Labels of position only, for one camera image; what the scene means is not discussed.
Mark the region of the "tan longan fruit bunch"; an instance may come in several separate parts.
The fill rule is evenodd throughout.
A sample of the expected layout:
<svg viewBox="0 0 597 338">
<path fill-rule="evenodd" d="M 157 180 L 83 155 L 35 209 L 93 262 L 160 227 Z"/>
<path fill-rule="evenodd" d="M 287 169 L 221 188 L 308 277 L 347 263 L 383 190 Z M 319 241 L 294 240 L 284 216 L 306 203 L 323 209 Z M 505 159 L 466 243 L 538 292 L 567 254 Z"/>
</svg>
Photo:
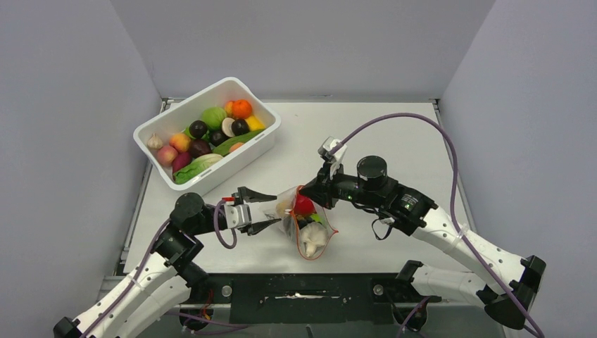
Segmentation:
<svg viewBox="0 0 597 338">
<path fill-rule="evenodd" d="M 282 200 L 275 206 L 275 212 L 278 218 L 286 218 L 293 213 L 294 205 L 293 201 L 290 200 Z"/>
</svg>

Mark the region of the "lime green fruit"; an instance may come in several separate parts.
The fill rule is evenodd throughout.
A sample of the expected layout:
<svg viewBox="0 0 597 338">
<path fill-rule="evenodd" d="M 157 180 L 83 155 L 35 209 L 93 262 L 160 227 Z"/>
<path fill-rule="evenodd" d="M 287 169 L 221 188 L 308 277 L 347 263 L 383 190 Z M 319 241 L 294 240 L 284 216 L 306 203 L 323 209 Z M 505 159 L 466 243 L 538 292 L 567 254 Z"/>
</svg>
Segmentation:
<svg viewBox="0 0 597 338">
<path fill-rule="evenodd" d="M 309 220 L 311 223 L 319 223 L 321 225 L 323 224 L 322 218 L 317 213 L 310 215 Z"/>
</svg>

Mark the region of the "clear zip top bag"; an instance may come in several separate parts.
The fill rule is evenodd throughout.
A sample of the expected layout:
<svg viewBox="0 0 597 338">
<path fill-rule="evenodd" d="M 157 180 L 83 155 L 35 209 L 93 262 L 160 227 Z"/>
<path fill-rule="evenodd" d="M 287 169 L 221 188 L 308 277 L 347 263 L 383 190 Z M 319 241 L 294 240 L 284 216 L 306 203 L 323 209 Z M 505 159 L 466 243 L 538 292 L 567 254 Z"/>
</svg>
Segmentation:
<svg viewBox="0 0 597 338">
<path fill-rule="evenodd" d="M 302 186 L 277 195 L 262 207 L 264 214 L 276 220 L 275 226 L 296 246 L 307 261 L 319 259 L 338 230 L 332 226 L 323 207 L 302 195 Z"/>
</svg>

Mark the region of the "dark grape bunch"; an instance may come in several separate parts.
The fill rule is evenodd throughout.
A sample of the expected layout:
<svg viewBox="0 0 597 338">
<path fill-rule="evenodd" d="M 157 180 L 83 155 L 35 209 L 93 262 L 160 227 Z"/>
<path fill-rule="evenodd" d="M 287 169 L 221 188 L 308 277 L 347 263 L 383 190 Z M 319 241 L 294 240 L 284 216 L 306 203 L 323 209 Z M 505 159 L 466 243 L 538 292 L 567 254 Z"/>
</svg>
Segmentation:
<svg viewBox="0 0 597 338">
<path fill-rule="evenodd" d="M 290 215 L 282 219 L 280 229 L 285 233 L 289 240 L 295 242 L 300 237 L 300 231 L 306 225 L 308 225 L 308 221 L 303 216 L 295 218 Z"/>
</svg>

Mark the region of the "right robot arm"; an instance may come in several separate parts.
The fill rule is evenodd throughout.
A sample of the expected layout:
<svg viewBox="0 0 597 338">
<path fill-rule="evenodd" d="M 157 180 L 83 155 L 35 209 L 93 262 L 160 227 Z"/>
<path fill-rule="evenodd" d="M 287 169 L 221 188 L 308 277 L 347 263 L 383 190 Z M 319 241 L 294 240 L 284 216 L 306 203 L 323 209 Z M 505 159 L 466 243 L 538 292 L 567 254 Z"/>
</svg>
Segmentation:
<svg viewBox="0 0 597 338">
<path fill-rule="evenodd" d="M 379 156 L 359 160 L 355 176 L 342 166 L 331 174 L 325 163 L 317 176 L 299 188 L 300 195 L 326 208 L 347 201 L 370 211 L 403 234 L 426 242 L 467 268 L 455 275 L 408 261 L 396 281 L 397 294 L 407 301 L 440 296 L 484 309 L 499 324 L 523 330 L 526 315 L 539 292 L 546 262 L 538 256 L 518 256 L 497 247 L 452 217 L 431 198 L 387 175 L 387 162 Z"/>
</svg>

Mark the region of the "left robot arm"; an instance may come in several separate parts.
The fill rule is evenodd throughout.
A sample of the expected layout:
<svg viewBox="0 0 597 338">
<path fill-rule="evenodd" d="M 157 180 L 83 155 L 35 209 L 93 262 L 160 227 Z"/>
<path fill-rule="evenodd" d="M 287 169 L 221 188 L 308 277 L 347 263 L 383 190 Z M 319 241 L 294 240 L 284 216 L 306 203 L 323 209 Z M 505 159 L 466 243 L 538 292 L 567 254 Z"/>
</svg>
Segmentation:
<svg viewBox="0 0 597 338">
<path fill-rule="evenodd" d="M 238 188 L 217 206 L 190 192 L 181 195 L 137 266 L 76 318 L 62 318 L 55 337 L 136 337 L 208 278 L 194 259 L 204 248 L 197 235 L 239 230 L 255 235 L 279 221 L 277 196 Z"/>
</svg>

